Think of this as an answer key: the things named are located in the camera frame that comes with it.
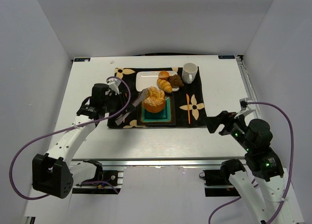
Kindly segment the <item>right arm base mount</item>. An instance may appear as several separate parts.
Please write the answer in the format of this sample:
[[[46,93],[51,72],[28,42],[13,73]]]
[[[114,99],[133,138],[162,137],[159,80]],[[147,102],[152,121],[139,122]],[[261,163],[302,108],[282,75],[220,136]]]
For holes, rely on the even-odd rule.
[[[230,159],[221,163],[219,169],[206,169],[199,173],[204,181],[206,197],[239,197],[239,193],[229,181],[230,175],[238,171],[247,172],[243,163],[238,159]]]

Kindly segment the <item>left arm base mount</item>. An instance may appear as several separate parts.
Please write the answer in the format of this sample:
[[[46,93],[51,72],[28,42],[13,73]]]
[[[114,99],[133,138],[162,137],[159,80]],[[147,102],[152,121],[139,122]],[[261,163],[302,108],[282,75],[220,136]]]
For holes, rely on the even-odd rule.
[[[100,162],[87,160],[70,166],[74,185],[73,194],[119,194],[123,172],[104,168]]]

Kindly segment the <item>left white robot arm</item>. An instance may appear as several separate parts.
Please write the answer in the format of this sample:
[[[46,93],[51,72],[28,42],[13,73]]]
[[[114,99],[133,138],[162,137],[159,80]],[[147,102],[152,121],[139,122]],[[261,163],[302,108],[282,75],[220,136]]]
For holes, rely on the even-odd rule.
[[[118,116],[130,103],[131,93],[118,88],[121,82],[110,78],[106,83],[94,84],[91,96],[82,101],[71,127],[45,154],[33,158],[34,190],[64,199],[74,185],[98,183],[103,178],[101,163],[85,160],[71,165],[71,161],[87,136],[106,119],[105,114]]]

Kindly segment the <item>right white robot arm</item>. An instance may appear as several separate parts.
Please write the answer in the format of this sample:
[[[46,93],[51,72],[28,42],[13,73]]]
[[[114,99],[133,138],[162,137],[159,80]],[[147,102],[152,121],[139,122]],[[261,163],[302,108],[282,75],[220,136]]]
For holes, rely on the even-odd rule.
[[[232,136],[243,149],[246,165],[238,159],[224,161],[220,171],[226,182],[238,191],[256,224],[294,224],[296,222],[287,193],[290,185],[284,179],[280,158],[271,149],[273,135],[262,119],[245,123],[245,117],[222,111],[205,118],[210,133],[220,125],[221,136]]]

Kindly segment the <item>large sugared ring bread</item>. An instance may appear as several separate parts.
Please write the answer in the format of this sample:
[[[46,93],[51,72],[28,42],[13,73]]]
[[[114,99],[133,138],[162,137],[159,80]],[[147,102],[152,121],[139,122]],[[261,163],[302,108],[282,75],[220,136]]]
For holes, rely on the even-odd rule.
[[[148,88],[148,97],[143,101],[143,107],[151,113],[158,113],[166,105],[165,93],[154,86]]]

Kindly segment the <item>metal serving tongs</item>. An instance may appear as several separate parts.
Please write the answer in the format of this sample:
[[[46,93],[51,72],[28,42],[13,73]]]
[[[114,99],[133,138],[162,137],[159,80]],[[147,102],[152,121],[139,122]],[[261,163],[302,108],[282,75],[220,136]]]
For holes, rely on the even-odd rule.
[[[122,113],[119,117],[116,118],[115,123],[116,125],[120,125],[129,115],[131,112],[135,111],[136,108],[139,106],[141,102],[149,97],[149,90],[148,88],[143,89],[138,97],[127,106],[124,113]]]

